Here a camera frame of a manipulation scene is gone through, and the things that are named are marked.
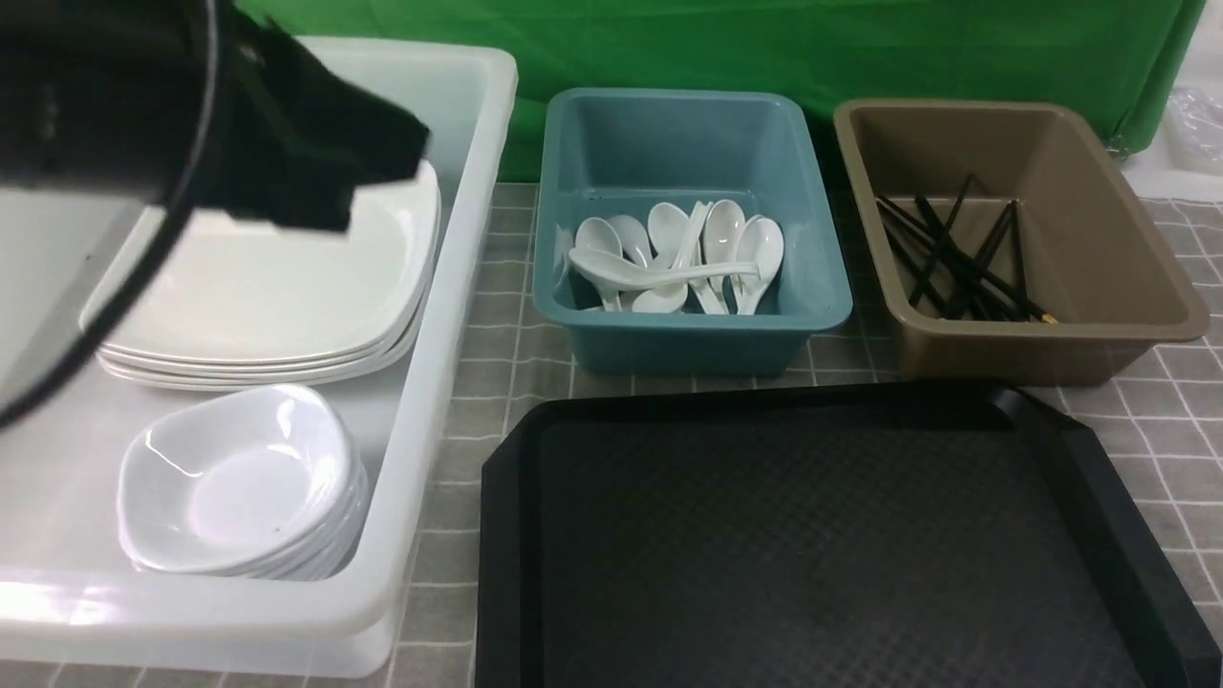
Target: plastic bag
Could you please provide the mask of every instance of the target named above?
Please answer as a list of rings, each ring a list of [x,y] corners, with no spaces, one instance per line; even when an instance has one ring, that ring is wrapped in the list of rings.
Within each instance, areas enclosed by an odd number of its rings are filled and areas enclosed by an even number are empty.
[[[1179,166],[1223,176],[1223,93],[1178,86],[1168,98]]]

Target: white plastic bin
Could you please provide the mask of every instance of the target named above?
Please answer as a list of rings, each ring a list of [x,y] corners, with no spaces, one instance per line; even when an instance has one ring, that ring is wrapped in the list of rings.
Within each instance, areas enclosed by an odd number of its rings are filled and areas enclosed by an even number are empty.
[[[132,571],[115,536],[124,447],[155,418],[207,396],[137,387],[92,368],[0,435],[0,659],[352,678],[377,670],[395,645],[396,596],[445,423],[517,70],[510,55],[483,48],[306,43],[433,130],[428,158],[444,200],[437,276],[411,360],[319,389],[377,477],[357,551],[317,583]]]

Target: tray rim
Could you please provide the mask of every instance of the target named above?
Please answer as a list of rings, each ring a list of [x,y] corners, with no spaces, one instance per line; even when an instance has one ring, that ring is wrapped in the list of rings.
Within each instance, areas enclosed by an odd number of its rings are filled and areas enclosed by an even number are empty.
[[[476,688],[520,684],[542,675],[542,657],[538,656],[542,653],[530,651],[533,632],[527,631],[537,628],[541,622],[538,589],[528,585],[530,577],[538,577],[538,572],[533,571],[536,567],[522,551],[523,523],[536,516],[532,507],[521,500],[527,489],[525,483],[531,480],[532,474],[531,467],[520,466],[517,457],[530,452],[541,431],[552,423],[566,419],[616,423],[615,412],[626,408],[654,420],[696,420],[703,413],[741,406],[759,412],[770,408],[848,407],[881,401],[928,404],[932,397],[988,406],[1008,419],[1013,431],[1024,437],[1030,450],[1035,450],[1031,447],[1035,440],[1054,448],[1049,458],[1037,459],[1046,485],[1049,485],[1049,470],[1062,470],[1066,475],[1059,477],[1059,480],[1080,481],[1079,489],[1092,497],[1082,503],[1065,505],[1053,488],[1049,490],[1080,561],[1144,683],[1161,688],[1219,686],[1223,653],[1095,433],[1026,392],[1003,384],[923,381],[577,400],[549,402],[532,409],[488,459],[482,474]],[[1068,507],[1088,513],[1076,514]],[[1068,516],[1079,522],[1068,523]],[[1081,538],[1085,529],[1091,528],[1104,528],[1102,535],[1109,540],[1103,543],[1104,546],[1090,547],[1085,552]],[[1126,567],[1128,576],[1117,576],[1118,572],[1110,567],[1118,565]]]

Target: stack of bowls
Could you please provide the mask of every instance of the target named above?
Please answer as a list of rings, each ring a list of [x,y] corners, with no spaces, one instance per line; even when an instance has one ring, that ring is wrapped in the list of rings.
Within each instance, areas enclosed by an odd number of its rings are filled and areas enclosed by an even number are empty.
[[[201,210],[98,352],[124,380],[201,392],[336,382],[382,370],[416,342],[440,226],[437,175],[362,187],[347,232],[291,230]],[[89,297],[81,326],[157,233],[148,210]]]
[[[131,444],[119,541],[139,571],[319,580],[357,540],[369,488],[318,393],[262,387],[171,414]]]

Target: green backdrop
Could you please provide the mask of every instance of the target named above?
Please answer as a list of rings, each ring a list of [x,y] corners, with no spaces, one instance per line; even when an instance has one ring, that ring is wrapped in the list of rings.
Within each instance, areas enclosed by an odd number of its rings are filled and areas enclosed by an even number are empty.
[[[767,90],[817,145],[865,95],[1051,100],[1131,150],[1158,125],[1205,0],[246,0],[298,34],[493,45],[519,64],[506,180],[538,176],[575,86]]]

